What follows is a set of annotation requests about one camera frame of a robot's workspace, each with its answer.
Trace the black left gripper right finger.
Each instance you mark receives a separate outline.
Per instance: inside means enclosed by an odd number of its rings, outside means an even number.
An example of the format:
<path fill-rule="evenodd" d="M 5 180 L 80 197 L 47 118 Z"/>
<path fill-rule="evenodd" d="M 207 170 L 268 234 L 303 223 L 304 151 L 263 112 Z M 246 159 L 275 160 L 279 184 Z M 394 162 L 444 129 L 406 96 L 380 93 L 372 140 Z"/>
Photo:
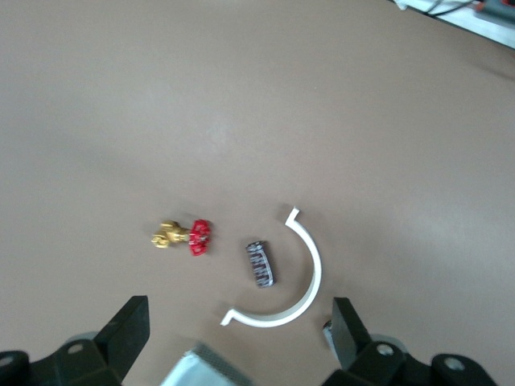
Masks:
<path fill-rule="evenodd" d="M 371 336 L 349 298 L 333 298 L 332 341 L 342 368 L 349 368 Z"/>

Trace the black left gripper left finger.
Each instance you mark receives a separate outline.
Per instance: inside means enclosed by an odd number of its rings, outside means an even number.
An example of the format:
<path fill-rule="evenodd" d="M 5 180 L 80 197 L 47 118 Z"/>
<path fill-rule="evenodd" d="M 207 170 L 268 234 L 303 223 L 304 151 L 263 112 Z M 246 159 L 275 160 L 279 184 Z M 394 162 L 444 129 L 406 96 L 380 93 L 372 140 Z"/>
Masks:
<path fill-rule="evenodd" d="M 96 335 L 96 345 L 120 381 L 134 365 L 150 338 L 147 296 L 133 296 Z"/>

